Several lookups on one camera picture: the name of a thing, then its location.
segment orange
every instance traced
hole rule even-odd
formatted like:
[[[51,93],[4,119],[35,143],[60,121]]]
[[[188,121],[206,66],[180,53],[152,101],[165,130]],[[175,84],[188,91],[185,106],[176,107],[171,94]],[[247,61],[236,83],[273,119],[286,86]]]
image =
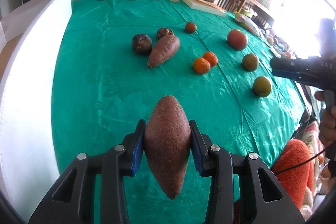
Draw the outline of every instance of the orange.
[[[195,59],[193,67],[199,74],[207,73],[211,68],[210,63],[201,57]]]
[[[218,58],[213,52],[206,52],[202,56],[206,61],[210,63],[210,66],[216,66],[218,64]]]

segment table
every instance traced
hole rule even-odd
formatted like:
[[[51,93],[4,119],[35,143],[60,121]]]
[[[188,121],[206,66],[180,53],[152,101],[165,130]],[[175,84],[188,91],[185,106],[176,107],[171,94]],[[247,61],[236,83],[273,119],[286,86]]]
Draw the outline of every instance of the table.
[[[271,12],[256,0],[218,0],[216,4],[227,11],[234,12],[236,10],[238,13],[244,5],[248,5],[257,12],[257,19],[263,25],[267,23],[272,26],[275,21]]]
[[[72,8],[52,97],[53,141],[60,171],[78,153],[95,155],[121,143],[139,119],[149,119],[164,95],[174,95],[188,119],[196,120],[201,133],[208,134],[214,144],[241,155],[254,151],[268,166],[279,157],[300,120],[303,102],[292,81],[271,75],[268,47],[236,24],[233,15],[222,18],[169,0],[75,0]],[[185,33],[186,22],[196,23],[197,32]],[[155,43],[161,27],[171,28],[181,47],[171,60],[148,69],[147,57],[132,51],[131,39],[146,33]],[[243,51],[233,50],[226,42],[233,28],[249,37]],[[192,64],[208,50],[218,56],[219,65],[198,75]],[[246,72],[241,61],[251,52],[259,56],[260,65]],[[258,98],[251,90],[259,75],[273,82],[267,98]],[[124,181],[130,223],[204,221],[210,178],[199,177],[192,157],[175,200],[164,195],[145,156],[137,175]],[[237,199],[236,176],[234,182]]]

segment green fruit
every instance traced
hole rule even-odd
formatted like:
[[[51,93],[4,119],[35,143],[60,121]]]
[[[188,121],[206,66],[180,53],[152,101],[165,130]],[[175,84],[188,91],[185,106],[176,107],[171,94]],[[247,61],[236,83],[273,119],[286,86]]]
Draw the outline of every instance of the green fruit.
[[[241,63],[247,71],[254,71],[259,65],[259,58],[255,54],[247,54]]]
[[[272,83],[265,76],[259,76],[254,80],[253,91],[259,97],[267,97],[272,91]]]

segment white partition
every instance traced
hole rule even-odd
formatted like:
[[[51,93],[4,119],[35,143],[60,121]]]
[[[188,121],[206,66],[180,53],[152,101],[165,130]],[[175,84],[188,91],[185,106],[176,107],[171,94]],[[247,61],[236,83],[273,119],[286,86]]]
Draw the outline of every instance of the white partition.
[[[0,188],[25,221],[59,177],[51,92],[71,14],[70,0],[46,4],[21,37],[0,82]]]

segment brown round fruit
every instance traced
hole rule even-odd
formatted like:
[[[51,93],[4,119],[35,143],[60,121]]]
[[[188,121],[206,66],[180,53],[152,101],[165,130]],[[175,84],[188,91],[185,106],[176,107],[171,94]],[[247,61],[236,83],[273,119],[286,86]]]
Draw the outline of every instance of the brown round fruit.
[[[132,49],[137,54],[149,55],[152,51],[152,40],[146,34],[136,34],[132,38]]]
[[[247,71],[254,71],[259,65],[259,57],[255,54],[247,54],[243,57],[241,64]]]
[[[259,97],[267,97],[272,91],[272,83],[265,76],[259,76],[254,80],[253,91]]]
[[[194,61],[194,65],[193,68],[195,70],[195,72],[199,73],[199,74],[205,74],[207,72],[209,72],[211,66],[210,63],[208,61],[206,61],[204,58],[196,58]]]
[[[228,44],[237,51],[245,49],[248,43],[248,37],[242,31],[233,29],[227,35]]]
[[[202,57],[210,63],[211,67],[218,64],[218,58],[213,52],[205,52]]]
[[[193,33],[193,32],[196,32],[197,30],[197,26],[195,23],[193,22],[188,22],[185,26],[184,26],[184,30],[187,32],[187,33]]]
[[[174,32],[171,29],[168,28],[161,28],[156,33],[157,40],[161,39],[162,37],[166,35],[175,35]]]

